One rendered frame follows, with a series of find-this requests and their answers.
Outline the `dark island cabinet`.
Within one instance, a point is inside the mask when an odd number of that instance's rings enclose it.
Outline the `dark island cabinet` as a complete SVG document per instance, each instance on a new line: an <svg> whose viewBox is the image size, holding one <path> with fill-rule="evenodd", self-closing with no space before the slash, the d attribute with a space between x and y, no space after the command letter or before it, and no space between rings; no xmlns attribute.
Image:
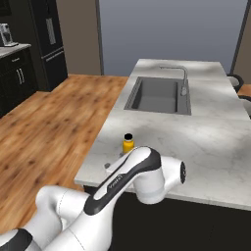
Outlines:
<svg viewBox="0 0 251 251"><path fill-rule="evenodd" d="M145 205L126 192L108 251L251 251L251 212L169 198Z"/></svg>

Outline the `black stool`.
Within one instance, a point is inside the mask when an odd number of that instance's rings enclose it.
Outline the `black stool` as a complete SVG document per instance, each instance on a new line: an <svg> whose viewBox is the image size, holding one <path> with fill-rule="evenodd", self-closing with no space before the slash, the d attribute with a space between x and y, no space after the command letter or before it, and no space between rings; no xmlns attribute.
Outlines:
<svg viewBox="0 0 251 251"><path fill-rule="evenodd" d="M244 84L244 81L240 75L228 75L227 78L231 82L236 92L238 92L242 87L242 85Z"/></svg>

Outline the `grey coffee machine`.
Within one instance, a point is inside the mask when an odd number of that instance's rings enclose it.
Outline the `grey coffee machine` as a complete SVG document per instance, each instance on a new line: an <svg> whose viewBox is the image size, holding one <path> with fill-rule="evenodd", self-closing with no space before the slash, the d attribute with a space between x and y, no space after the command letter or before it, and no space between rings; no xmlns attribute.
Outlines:
<svg viewBox="0 0 251 251"><path fill-rule="evenodd" d="M14 42L10 28L7 24L0 24L0 47L14 47L18 42Z"/></svg>

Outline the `yellow bottle with black cap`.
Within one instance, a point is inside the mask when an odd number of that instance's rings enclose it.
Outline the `yellow bottle with black cap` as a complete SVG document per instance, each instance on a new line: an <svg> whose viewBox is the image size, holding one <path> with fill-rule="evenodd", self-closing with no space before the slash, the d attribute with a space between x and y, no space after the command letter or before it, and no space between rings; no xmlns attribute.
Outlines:
<svg viewBox="0 0 251 251"><path fill-rule="evenodd" d="M129 152L134 147L134 141L131 133L126 133L123 141L123 153Z"/></svg>

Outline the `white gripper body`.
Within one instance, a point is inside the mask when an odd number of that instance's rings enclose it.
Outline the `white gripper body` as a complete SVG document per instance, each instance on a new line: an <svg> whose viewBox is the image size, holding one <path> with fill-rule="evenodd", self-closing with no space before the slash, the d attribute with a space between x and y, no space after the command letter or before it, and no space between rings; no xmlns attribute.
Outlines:
<svg viewBox="0 0 251 251"><path fill-rule="evenodd" d="M105 165L105 170L108 175L113 172L120 171L122 174L126 174L128 172L128 167L126 165L128 153L122 155L115 163Z"/></svg>

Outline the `grey metal tap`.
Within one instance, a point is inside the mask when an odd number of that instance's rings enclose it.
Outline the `grey metal tap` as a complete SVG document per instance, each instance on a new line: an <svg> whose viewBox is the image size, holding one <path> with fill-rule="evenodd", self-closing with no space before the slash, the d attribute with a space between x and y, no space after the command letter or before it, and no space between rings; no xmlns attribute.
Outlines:
<svg viewBox="0 0 251 251"><path fill-rule="evenodd" d="M182 70L184 72L183 75L183 84L181 86L181 90L180 90L180 95L181 96L185 96L187 95L187 87L186 87L186 81L187 81L187 68L184 66L172 66L172 65L168 65L168 66L159 66L160 69L174 69L174 70Z"/></svg>

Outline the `grey sink basin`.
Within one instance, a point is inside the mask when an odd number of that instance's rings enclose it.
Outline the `grey sink basin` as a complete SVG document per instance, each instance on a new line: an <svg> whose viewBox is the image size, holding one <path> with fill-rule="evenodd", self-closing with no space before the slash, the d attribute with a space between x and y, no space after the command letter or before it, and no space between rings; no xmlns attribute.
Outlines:
<svg viewBox="0 0 251 251"><path fill-rule="evenodd" d="M188 80L139 76L125 110L190 116Z"/></svg>

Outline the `black cupboard run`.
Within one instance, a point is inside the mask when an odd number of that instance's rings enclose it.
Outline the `black cupboard run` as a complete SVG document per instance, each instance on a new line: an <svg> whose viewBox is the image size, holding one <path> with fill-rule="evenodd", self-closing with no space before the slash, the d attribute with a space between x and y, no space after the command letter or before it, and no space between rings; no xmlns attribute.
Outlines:
<svg viewBox="0 0 251 251"><path fill-rule="evenodd" d="M29 49L0 58L0 118L37 90Z"/></svg>

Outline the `black fridge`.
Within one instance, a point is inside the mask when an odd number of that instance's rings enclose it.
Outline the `black fridge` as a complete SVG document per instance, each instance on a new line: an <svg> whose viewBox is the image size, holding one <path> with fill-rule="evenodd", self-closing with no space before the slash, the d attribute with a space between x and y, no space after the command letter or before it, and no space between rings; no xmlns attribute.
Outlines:
<svg viewBox="0 0 251 251"><path fill-rule="evenodd" d="M46 86L52 91L68 77L56 0L29 0Z"/></svg>

